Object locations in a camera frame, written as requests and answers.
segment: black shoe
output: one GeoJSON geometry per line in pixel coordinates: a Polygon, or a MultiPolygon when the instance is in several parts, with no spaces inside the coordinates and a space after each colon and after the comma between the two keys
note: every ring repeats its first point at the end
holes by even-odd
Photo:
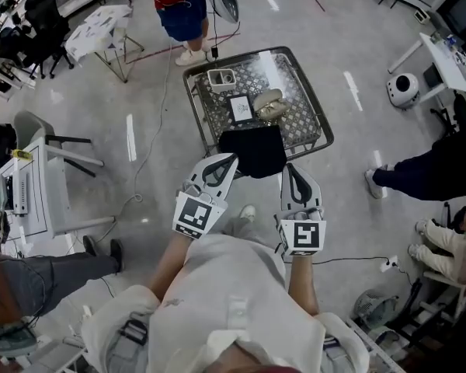
{"type": "Polygon", "coordinates": [[[116,274],[121,272],[123,266],[123,245],[119,239],[110,240],[110,256],[117,262],[116,274]]]}
{"type": "Polygon", "coordinates": [[[83,246],[85,247],[85,251],[94,257],[98,256],[98,253],[95,251],[95,242],[93,239],[87,235],[83,236],[83,246]]]}

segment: sneaker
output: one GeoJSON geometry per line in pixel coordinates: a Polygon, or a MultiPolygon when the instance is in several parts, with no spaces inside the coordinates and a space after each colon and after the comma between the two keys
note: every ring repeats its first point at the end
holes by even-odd
{"type": "Polygon", "coordinates": [[[416,226],[414,227],[416,232],[420,234],[421,236],[425,235],[426,232],[426,225],[428,224],[427,220],[421,220],[416,222],[416,226]]]}
{"type": "Polygon", "coordinates": [[[123,266],[123,244],[119,239],[110,240],[110,256],[117,262],[116,274],[124,269],[123,266]]]}
{"type": "Polygon", "coordinates": [[[251,204],[247,204],[242,211],[240,211],[240,218],[247,218],[250,222],[256,219],[256,208],[251,204]]]}
{"type": "Polygon", "coordinates": [[[85,251],[90,255],[97,257],[99,254],[96,252],[95,242],[90,236],[83,236],[83,246],[85,247],[85,251]]]}
{"type": "Polygon", "coordinates": [[[205,61],[205,53],[202,50],[185,50],[179,58],[176,58],[175,63],[178,66],[189,66],[193,64],[198,64],[202,61],[205,61]]]}
{"type": "MultiPolygon", "coordinates": [[[[187,41],[183,41],[183,46],[189,50],[190,49],[190,46],[188,45],[188,42],[187,41]]],[[[209,41],[208,39],[203,39],[202,40],[202,51],[204,53],[208,53],[210,51],[210,49],[214,46],[214,41],[211,40],[209,41]]]]}
{"type": "Polygon", "coordinates": [[[375,199],[383,199],[383,187],[377,185],[373,180],[375,170],[367,170],[364,173],[364,178],[366,178],[367,185],[370,187],[370,193],[375,199]]]}
{"type": "Polygon", "coordinates": [[[426,247],[425,245],[409,245],[407,248],[407,253],[416,261],[420,261],[419,251],[421,248],[426,247]]]}

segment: white sneaker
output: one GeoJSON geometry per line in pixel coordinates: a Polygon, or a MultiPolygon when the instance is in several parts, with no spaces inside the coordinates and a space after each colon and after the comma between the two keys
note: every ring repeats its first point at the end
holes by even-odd
{"type": "MultiPolygon", "coordinates": [[[[190,46],[188,45],[188,42],[187,41],[183,41],[183,46],[189,50],[190,49],[190,46]]],[[[202,51],[204,53],[208,53],[210,51],[210,49],[214,46],[214,41],[211,40],[207,40],[207,39],[203,39],[202,40],[202,51]]]]}
{"type": "Polygon", "coordinates": [[[250,222],[256,219],[256,208],[251,204],[247,204],[242,211],[240,211],[240,218],[247,218],[250,222]]]}
{"type": "Polygon", "coordinates": [[[369,169],[364,173],[367,185],[370,187],[370,193],[375,199],[383,199],[383,187],[377,185],[373,180],[373,175],[376,170],[369,169]]]}
{"type": "Polygon", "coordinates": [[[426,247],[425,245],[409,245],[407,248],[407,253],[411,256],[416,261],[420,261],[419,258],[419,251],[423,248],[426,247]]]}
{"type": "Polygon", "coordinates": [[[199,62],[205,61],[205,53],[202,50],[191,51],[185,50],[179,58],[176,58],[175,63],[178,66],[188,66],[198,64],[199,62]]]}
{"type": "Polygon", "coordinates": [[[427,224],[428,224],[427,220],[421,220],[421,221],[416,222],[416,226],[414,228],[416,232],[418,232],[420,235],[425,235],[427,224]]]}

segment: beige pants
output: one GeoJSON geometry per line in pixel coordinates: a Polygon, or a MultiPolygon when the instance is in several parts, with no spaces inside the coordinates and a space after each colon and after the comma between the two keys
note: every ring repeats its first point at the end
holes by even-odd
{"type": "Polygon", "coordinates": [[[426,224],[425,236],[431,243],[452,253],[454,257],[435,254],[428,247],[422,245],[418,249],[418,260],[440,272],[446,278],[457,282],[466,238],[451,229],[436,226],[431,220],[426,224]]]}

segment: white chair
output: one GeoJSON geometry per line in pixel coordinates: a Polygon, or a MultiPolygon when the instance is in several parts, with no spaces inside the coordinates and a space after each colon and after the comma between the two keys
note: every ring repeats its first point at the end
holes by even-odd
{"type": "MultiPolygon", "coordinates": [[[[14,116],[12,126],[16,131],[18,149],[24,149],[26,146],[31,144],[31,142],[38,139],[39,137],[44,137],[45,143],[47,145],[59,149],[62,149],[62,144],[64,142],[81,142],[83,144],[92,143],[92,141],[88,138],[62,137],[59,135],[55,135],[55,130],[50,123],[39,118],[37,115],[29,112],[28,110],[22,110],[21,112],[18,112],[14,116]]],[[[83,171],[89,176],[96,177],[96,174],[93,171],[88,170],[87,168],[81,166],[79,163],[74,162],[70,159],[64,160],[69,165],[83,171]]]]}

